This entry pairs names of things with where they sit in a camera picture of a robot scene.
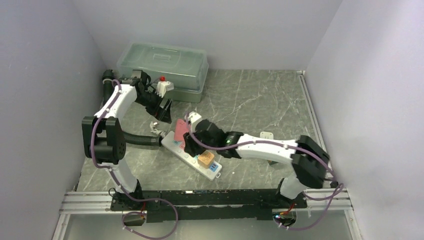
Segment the tan cube plug adapter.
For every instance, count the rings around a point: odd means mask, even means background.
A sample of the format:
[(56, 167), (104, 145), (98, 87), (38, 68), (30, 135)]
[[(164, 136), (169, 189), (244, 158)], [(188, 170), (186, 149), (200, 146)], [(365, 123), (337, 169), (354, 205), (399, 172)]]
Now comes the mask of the tan cube plug adapter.
[(197, 163), (207, 169), (214, 163), (215, 155), (210, 151), (205, 151), (197, 156)]

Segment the white multicolour power strip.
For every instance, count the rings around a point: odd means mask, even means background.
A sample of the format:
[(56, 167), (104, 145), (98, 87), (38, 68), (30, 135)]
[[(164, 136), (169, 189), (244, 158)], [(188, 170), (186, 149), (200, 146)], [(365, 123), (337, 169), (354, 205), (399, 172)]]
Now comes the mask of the white multicolour power strip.
[(184, 163), (191, 166), (194, 170), (201, 173), (204, 177), (208, 178), (210, 181), (218, 179), (221, 176), (222, 165), (215, 161), (209, 168), (203, 168), (198, 164), (198, 155), (190, 156), (185, 152), (184, 149), (180, 148), (178, 143), (174, 141), (174, 132), (170, 131), (162, 140), (162, 146), (168, 149), (170, 152), (175, 154), (179, 159)]

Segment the pink triangular power strip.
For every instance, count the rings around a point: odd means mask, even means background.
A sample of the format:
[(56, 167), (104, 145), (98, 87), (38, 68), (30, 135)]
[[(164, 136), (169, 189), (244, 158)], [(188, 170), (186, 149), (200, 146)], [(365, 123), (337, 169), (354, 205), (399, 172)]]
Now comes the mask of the pink triangular power strip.
[(181, 149), (185, 148), (184, 134), (187, 132), (188, 132), (188, 128), (186, 126), (186, 122), (181, 118), (177, 119), (173, 140), (175, 143), (179, 144), (179, 147)]

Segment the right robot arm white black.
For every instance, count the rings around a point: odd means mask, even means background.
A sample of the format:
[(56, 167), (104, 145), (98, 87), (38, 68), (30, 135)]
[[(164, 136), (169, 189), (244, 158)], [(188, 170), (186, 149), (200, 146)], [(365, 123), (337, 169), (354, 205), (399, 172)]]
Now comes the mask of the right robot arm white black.
[(307, 189), (321, 189), (331, 171), (329, 155), (309, 136), (275, 140), (255, 137), (239, 131), (227, 131), (191, 112), (185, 118), (188, 131), (183, 135), (185, 152), (192, 157), (207, 150), (231, 159), (262, 159), (291, 166), (293, 173), (283, 177), (276, 188), (275, 200), (289, 207)]

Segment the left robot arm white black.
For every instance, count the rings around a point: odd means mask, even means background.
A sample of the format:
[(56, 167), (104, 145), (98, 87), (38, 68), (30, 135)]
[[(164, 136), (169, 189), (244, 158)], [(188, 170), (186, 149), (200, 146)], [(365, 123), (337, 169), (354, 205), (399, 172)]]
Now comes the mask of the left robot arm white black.
[(143, 70), (133, 71), (130, 78), (116, 78), (113, 70), (103, 72), (103, 106), (82, 119), (84, 153), (98, 169), (106, 170), (113, 179), (116, 197), (131, 210), (144, 203), (139, 180), (124, 160), (127, 144), (160, 146), (163, 137), (144, 136), (125, 132), (121, 120), (133, 103), (144, 107), (156, 120), (170, 124), (172, 100), (165, 95), (174, 90), (172, 82), (160, 76), (156, 80)]

